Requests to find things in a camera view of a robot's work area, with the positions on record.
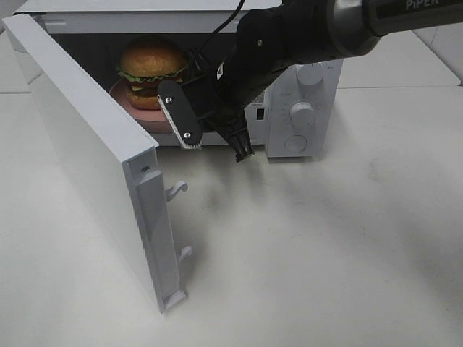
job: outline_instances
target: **white microwave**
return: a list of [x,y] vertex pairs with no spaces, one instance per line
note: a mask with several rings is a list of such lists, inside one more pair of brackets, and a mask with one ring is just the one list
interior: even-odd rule
[[[246,1],[205,53],[223,56],[243,14],[279,4]],[[156,148],[178,146],[177,139],[149,134],[109,95],[118,79],[114,67],[124,46],[145,33],[165,35],[184,49],[200,45],[235,6],[225,0],[29,0],[4,19],[63,167],[161,312],[185,297],[167,202],[187,185],[164,187]],[[251,143],[263,145],[269,158],[317,156],[341,65],[287,69],[245,110]],[[204,135],[203,145],[225,144],[215,133]]]

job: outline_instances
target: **white table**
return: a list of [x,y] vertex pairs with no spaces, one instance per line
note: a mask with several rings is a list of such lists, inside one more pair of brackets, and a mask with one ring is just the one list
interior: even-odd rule
[[458,77],[411,31],[385,36],[366,56],[344,60],[339,88],[457,86]]
[[0,345],[461,346],[462,109],[460,87],[340,90],[320,161],[160,150],[195,249],[161,316],[30,95],[0,95]]
[[0,94],[29,93],[7,33],[0,34]]

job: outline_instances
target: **black cable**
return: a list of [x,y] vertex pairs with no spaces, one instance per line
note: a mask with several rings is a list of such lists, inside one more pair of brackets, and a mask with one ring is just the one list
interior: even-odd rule
[[199,47],[199,49],[195,52],[195,55],[193,56],[192,58],[192,63],[190,65],[190,69],[188,71],[188,77],[190,76],[190,72],[192,70],[192,66],[195,64],[195,61],[197,59],[197,57],[199,56],[199,54],[201,53],[201,51],[208,45],[208,43],[222,30],[224,29],[228,24],[230,24],[230,22],[239,14],[239,11],[241,11],[241,8],[243,7],[243,5],[245,4],[245,0],[240,0],[239,1],[239,4],[238,4],[238,7],[233,11],[233,13],[231,14],[231,16],[225,21],[223,22],[222,24],[220,24],[210,35],[209,37],[206,39],[206,41],[204,41],[204,43],[202,44],[201,47]]

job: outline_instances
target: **plate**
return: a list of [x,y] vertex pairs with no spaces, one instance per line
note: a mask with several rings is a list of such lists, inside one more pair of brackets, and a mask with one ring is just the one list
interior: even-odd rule
[[135,108],[127,99],[127,86],[124,79],[120,79],[109,90],[109,95],[133,117],[147,132],[171,134],[172,128],[161,110],[140,110]]

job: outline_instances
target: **robotic arm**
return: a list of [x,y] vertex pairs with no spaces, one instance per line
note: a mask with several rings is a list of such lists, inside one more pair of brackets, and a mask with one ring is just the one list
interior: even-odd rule
[[254,154],[244,109],[287,67],[362,56],[403,30],[463,22],[463,0],[287,0],[240,21],[236,46],[199,77],[166,80],[159,101],[183,148],[217,131],[237,162]]

